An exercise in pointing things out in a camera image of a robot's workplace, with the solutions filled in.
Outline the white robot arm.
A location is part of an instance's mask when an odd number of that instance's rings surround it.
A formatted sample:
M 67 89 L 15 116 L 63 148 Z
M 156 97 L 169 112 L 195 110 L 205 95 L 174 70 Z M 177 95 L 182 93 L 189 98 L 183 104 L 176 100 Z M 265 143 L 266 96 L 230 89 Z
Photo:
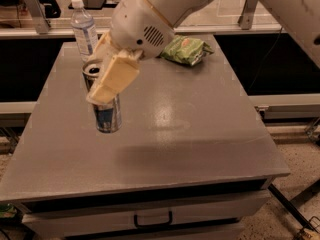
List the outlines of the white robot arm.
M 126 89 L 139 74 L 139 62 L 160 55 L 186 18 L 216 0 L 120 0 L 93 54 L 100 75 L 87 100 L 105 105 Z M 244 0 L 239 24 L 254 16 L 256 6 L 285 29 L 302 50 L 320 65 L 320 0 Z

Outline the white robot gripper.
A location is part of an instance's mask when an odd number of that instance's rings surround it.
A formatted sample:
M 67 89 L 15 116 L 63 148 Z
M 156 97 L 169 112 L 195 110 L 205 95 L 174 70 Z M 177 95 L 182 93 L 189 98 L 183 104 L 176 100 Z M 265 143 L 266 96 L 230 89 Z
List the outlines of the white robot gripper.
M 95 105 L 111 102 L 139 75 L 140 50 L 144 59 L 157 57 L 173 37 L 173 29 L 147 0 L 121 0 L 113 12 L 110 32 L 100 37 L 88 58 L 88 63 L 100 63 L 103 71 L 90 88 L 87 101 Z M 116 55 L 112 41 L 123 49 Z

